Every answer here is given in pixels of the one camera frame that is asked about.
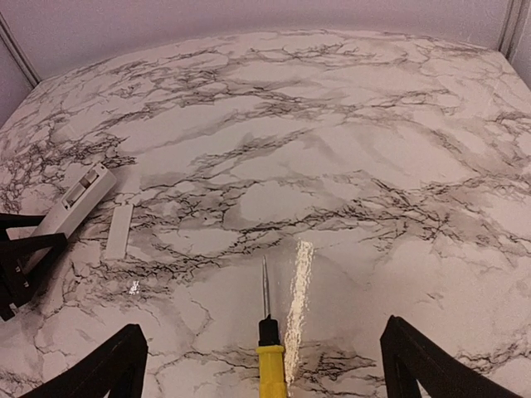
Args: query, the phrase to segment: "marble pattern surface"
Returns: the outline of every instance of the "marble pattern surface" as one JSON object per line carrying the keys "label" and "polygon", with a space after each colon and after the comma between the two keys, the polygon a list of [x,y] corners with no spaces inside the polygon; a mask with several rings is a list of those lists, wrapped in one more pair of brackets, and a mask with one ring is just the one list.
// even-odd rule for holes
{"label": "marble pattern surface", "polygon": [[[291,396],[386,396],[392,314],[531,396],[530,129],[502,55],[426,37],[209,38],[44,81],[0,130],[0,211],[46,212],[94,162],[119,184],[0,324],[0,396],[126,323],[144,396],[258,396],[262,255]],[[106,260],[122,203],[128,254]]]}

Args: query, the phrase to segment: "white rectangular piece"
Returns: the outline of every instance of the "white rectangular piece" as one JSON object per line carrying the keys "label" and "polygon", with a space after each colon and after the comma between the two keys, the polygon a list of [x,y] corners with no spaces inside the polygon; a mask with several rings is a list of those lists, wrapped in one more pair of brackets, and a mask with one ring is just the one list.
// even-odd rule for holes
{"label": "white rectangular piece", "polygon": [[[103,164],[92,166],[46,214],[32,236],[63,233],[66,239],[116,183],[116,177]],[[23,266],[28,273],[50,249],[35,252]]]}
{"label": "white rectangular piece", "polygon": [[133,205],[120,206],[114,209],[113,220],[110,222],[109,239],[105,249],[106,259],[123,259],[125,257],[132,215]]}

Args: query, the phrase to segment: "table surface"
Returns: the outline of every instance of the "table surface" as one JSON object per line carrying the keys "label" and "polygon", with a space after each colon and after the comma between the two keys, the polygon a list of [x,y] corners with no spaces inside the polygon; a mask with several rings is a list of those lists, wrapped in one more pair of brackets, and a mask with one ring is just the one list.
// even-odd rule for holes
{"label": "table surface", "polygon": [[426,37],[226,36],[42,82],[0,130],[0,211],[46,213],[94,162],[119,182],[0,324],[0,396],[126,323],[145,396],[257,396],[263,255],[293,397],[384,397],[392,314],[531,395],[530,128],[502,55]]}

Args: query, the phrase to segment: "yellow handle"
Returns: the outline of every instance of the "yellow handle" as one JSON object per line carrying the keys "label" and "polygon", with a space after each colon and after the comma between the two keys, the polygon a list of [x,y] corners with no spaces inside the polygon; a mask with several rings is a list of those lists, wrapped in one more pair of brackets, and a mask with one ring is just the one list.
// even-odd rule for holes
{"label": "yellow handle", "polygon": [[264,346],[256,349],[260,363],[260,398],[286,398],[282,346]]}

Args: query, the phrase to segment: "white wall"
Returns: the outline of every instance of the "white wall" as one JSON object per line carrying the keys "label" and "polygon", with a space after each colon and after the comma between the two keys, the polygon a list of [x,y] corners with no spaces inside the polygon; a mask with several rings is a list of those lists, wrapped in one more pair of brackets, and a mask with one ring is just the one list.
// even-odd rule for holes
{"label": "white wall", "polygon": [[496,48],[509,0],[0,0],[41,77],[220,32],[322,27],[405,32]]}
{"label": "white wall", "polygon": [[32,90],[0,40],[0,127]]}
{"label": "white wall", "polygon": [[528,87],[531,87],[531,7],[525,11],[527,16],[524,24],[517,30],[519,38],[509,60]]}

